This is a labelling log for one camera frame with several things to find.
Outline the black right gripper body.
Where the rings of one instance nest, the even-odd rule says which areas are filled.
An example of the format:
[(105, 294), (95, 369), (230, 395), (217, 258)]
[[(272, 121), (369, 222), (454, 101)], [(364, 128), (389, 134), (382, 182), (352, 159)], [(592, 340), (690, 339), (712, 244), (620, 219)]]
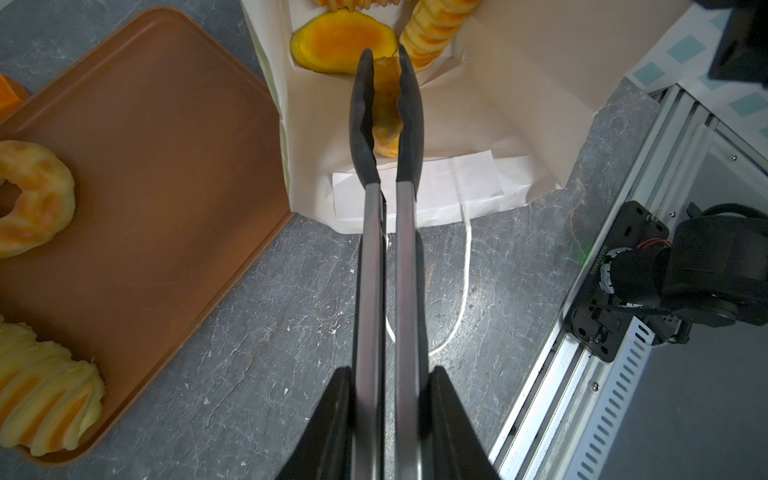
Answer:
[(708, 77), (767, 86), (767, 0), (695, 0), (707, 10), (731, 9)]

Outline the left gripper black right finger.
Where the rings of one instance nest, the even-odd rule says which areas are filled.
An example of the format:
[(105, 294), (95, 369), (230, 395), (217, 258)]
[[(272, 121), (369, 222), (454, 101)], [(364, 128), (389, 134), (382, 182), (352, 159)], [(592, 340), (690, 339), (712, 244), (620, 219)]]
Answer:
[(429, 414), (435, 479), (500, 479), (442, 366), (429, 376)]

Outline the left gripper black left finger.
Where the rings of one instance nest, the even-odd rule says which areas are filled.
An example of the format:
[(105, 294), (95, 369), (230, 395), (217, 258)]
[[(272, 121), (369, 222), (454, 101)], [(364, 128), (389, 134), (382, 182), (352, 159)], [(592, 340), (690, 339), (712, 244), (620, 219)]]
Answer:
[(352, 370), (337, 368), (276, 479), (349, 479)]

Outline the steel tongs with black tips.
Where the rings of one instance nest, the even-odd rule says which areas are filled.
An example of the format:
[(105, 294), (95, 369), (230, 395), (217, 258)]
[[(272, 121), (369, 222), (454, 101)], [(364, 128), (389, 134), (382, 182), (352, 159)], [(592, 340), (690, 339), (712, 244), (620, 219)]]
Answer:
[(374, 155), (374, 58), (362, 52), (354, 77), (349, 140), (353, 165), (364, 189), (363, 233), (357, 271), (352, 357), (351, 464), (354, 479), (385, 473), (386, 259), (395, 255), (395, 475), (430, 476), (431, 439), (427, 409), (423, 251), (416, 227), (416, 200), (424, 158), (423, 103), (408, 53), (398, 53), (399, 138), (395, 196), (395, 243), (387, 244), (387, 204)]

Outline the white paper bag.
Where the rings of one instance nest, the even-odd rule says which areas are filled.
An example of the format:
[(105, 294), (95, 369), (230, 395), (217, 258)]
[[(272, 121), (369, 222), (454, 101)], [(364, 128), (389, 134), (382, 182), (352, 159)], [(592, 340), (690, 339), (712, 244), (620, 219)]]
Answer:
[[(349, 148), (352, 80), (299, 66), (313, 1), (242, 5), (280, 117), (292, 211), (363, 228)], [(425, 116), (422, 227), (510, 210), (566, 185), (597, 111), (688, 10), (686, 1), (482, 1), (418, 76)]]

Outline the ridged long fake bread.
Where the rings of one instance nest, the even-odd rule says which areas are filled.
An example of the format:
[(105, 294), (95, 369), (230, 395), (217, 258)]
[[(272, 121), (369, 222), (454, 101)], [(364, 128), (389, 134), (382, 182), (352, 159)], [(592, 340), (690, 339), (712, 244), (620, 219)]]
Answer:
[(39, 341), (23, 323), (1, 322), (1, 445), (34, 457), (81, 445), (99, 419), (106, 388), (98, 368)]

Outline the small yellow fake bread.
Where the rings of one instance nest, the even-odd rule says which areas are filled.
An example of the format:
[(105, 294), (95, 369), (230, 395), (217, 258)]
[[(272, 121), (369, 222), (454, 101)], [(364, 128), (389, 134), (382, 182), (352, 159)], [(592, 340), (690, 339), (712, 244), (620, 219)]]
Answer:
[(397, 109), (400, 96), (400, 64), (398, 56), (374, 61), (373, 138), (374, 150), (388, 158), (396, 158), (403, 122)]

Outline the twisted ring fake bread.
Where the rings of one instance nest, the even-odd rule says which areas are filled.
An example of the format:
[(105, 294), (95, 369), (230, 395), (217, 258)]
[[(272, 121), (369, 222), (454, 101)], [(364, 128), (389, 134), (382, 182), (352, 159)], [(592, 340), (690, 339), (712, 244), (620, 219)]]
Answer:
[(20, 190), (1, 218), (1, 257), (21, 255), (53, 239), (72, 221), (75, 181), (51, 150), (32, 142), (1, 142), (1, 181)]

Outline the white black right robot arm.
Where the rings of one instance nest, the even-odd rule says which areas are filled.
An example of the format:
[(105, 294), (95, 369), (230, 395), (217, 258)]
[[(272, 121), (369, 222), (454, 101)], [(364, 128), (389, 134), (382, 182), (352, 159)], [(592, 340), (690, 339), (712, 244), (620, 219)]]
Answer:
[(695, 2), (630, 78), (659, 115), (564, 316), (606, 362), (767, 321), (766, 3)]

